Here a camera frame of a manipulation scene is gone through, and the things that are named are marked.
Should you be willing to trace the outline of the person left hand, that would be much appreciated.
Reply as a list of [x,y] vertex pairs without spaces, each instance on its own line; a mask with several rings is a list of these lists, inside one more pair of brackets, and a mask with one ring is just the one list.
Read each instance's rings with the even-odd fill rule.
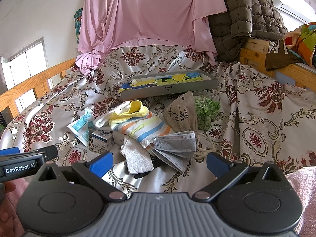
[[24,179],[4,182],[5,194],[1,201],[1,236],[22,236],[24,234],[16,207],[27,185],[28,183]]

